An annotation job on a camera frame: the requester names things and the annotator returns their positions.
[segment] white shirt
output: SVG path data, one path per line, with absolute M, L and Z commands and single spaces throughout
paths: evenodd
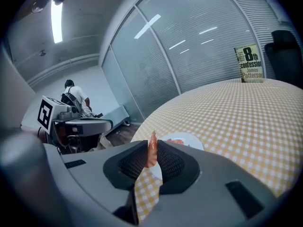
M 64 93 L 68 93 L 70 87 L 67 87 L 64 91 Z M 71 87 L 70 93 L 75 96 L 75 98 L 78 100 L 78 102 L 81 104 L 82 107 L 82 116 L 83 117 L 91 117 L 92 112 L 90 109 L 86 106 L 85 99 L 88 97 L 85 95 L 85 93 L 82 91 L 82 89 L 78 86 Z

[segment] book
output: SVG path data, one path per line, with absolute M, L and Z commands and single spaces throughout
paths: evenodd
M 241 82 L 263 82 L 263 67 L 256 44 L 234 48 L 241 73 Z

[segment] ceiling light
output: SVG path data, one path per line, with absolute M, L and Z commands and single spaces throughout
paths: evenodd
M 185 51 L 189 51 L 189 49 L 187 49 L 187 50 L 184 50 L 184 51 L 180 52 L 180 54 L 184 53 Z
M 52 29 L 53 29 L 53 41 L 59 43 L 62 41 L 62 31 L 61 31 L 61 14 L 62 14 L 62 5 L 55 5 L 54 0 L 51 4 L 51 20 L 52 20 Z
M 216 29 L 216 28 L 217 28 L 217 27 L 213 27 L 213 28 L 207 29 L 207 30 L 205 30 L 205 31 L 202 31 L 201 33 L 199 33 L 199 35 L 204 34 L 204 33 L 208 32 L 208 31 L 214 30 L 214 29 Z
M 145 33 L 145 31 L 152 26 L 152 24 L 154 22 L 156 22 L 159 18 L 161 18 L 161 16 L 159 14 L 157 14 L 155 17 L 153 17 L 148 24 L 146 24 L 140 31 L 139 33 L 136 34 L 136 36 L 134 37 L 134 39 L 139 39 L 141 37 L 141 35 L 143 35 Z
M 186 41 L 186 40 L 182 40 L 182 41 L 181 41 L 181 42 L 179 42 L 178 44 L 173 45 L 172 47 L 170 47 L 170 48 L 169 48 L 169 50 L 170 50 L 170 49 L 172 49 L 172 48 L 174 48 L 174 47 L 176 47 L 177 45 L 179 45 L 179 44 L 181 44 L 181 43 L 185 42 L 185 41 Z
M 205 44 L 205 43 L 210 42 L 210 41 L 213 41 L 213 40 L 214 40 L 214 39 L 208 40 L 208 41 L 205 41 L 205 42 L 203 42 L 203 43 L 201 43 L 201 44 Z

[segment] plate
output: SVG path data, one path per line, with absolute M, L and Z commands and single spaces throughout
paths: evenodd
M 184 146 L 188 147 L 189 145 L 189 147 L 196 148 L 199 150 L 204 150 L 202 142 L 196 136 L 189 133 L 185 133 L 185 132 L 170 133 L 161 138 L 161 140 L 164 141 L 168 141 L 169 139 L 181 140 L 183 141 Z M 149 170 L 155 177 L 162 180 L 162 171 L 158 162 L 153 167 L 150 167 Z
M 161 140 L 169 141 L 171 140 L 181 140 L 184 146 L 189 146 L 192 148 L 204 150 L 202 142 L 194 135 L 185 132 L 175 132 L 169 133 L 168 135 L 161 138 Z

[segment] round table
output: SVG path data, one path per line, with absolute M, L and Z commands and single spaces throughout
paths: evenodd
M 216 82 L 168 101 L 132 141 L 173 132 L 197 136 L 204 149 L 229 158 L 276 196 L 298 176 L 303 155 L 303 90 L 272 79 Z

